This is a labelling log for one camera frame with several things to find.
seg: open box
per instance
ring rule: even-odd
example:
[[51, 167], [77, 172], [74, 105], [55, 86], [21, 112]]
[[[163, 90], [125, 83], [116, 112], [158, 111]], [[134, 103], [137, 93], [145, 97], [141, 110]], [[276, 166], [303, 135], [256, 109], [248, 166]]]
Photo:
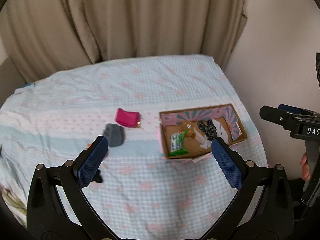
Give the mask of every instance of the open box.
[[220, 106], [207, 106], [191, 109], [173, 110], [160, 112], [160, 130], [161, 141], [164, 154], [168, 159], [180, 158], [196, 158], [203, 154], [211, 152], [211, 147], [204, 149], [200, 147], [200, 143], [195, 139], [189, 137], [184, 139], [183, 146], [188, 151], [187, 154], [170, 156], [171, 135], [175, 132], [180, 132], [180, 125], [184, 121], [190, 121], [193, 127], [203, 136], [204, 133], [198, 128], [199, 121], [215, 120], [218, 124], [223, 138], [228, 145], [236, 144], [244, 141], [247, 134], [239, 119], [237, 112], [232, 104]]

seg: pink pouch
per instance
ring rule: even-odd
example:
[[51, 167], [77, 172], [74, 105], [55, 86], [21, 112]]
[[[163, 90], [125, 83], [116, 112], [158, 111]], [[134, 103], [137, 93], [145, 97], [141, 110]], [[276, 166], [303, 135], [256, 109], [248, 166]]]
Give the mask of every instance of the pink pouch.
[[128, 128], [140, 128], [140, 114], [138, 112], [127, 112], [118, 108], [115, 121]]

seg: bed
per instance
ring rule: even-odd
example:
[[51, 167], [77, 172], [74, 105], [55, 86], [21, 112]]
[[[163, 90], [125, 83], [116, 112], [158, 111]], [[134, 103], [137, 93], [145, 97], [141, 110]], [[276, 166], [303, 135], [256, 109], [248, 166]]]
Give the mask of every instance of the bed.
[[[232, 103], [248, 138], [231, 146], [244, 160], [267, 166], [257, 129], [212, 57], [121, 59], [60, 71], [16, 89], [0, 110], [0, 184], [26, 205], [34, 169], [75, 159], [115, 123], [118, 107], [141, 113], [141, 129], [126, 128], [100, 170], [104, 182], [83, 192], [121, 238], [199, 238], [236, 190], [215, 159], [167, 160], [159, 143], [160, 111]], [[77, 222], [59, 188], [69, 218]], [[257, 190], [242, 222], [259, 199]]]

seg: folded gray fabric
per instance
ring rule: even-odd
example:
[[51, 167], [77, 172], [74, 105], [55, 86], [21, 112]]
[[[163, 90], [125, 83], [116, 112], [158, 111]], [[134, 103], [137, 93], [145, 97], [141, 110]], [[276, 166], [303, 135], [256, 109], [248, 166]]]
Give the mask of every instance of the folded gray fabric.
[[108, 123], [102, 135], [107, 138], [109, 147], [118, 147], [124, 142], [124, 127]]

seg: beige curtain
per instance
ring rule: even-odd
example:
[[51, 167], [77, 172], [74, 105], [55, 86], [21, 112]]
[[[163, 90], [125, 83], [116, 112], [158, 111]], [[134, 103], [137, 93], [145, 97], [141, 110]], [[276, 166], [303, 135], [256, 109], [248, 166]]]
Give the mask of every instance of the beige curtain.
[[5, 48], [29, 82], [101, 60], [201, 53], [227, 64], [244, 0], [8, 0]]

